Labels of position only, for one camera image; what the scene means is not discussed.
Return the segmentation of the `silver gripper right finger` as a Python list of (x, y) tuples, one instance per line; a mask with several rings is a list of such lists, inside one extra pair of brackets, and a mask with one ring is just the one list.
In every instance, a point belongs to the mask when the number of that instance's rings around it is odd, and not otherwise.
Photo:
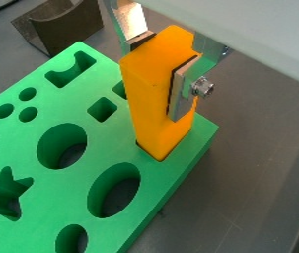
[(231, 53), (224, 44), (200, 33), (194, 34), (192, 49), (198, 55), (171, 71), (165, 113), (174, 122), (191, 110), (195, 97), (207, 98), (212, 94), (215, 85), (206, 75)]

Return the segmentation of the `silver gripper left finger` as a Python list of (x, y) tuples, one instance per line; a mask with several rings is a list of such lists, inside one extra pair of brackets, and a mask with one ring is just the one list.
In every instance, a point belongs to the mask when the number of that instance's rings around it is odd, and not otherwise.
[(143, 6), (133, 0), (103, 0), (119, 36), (123, 55), (127, 55), (153, 36), (148, 29)]

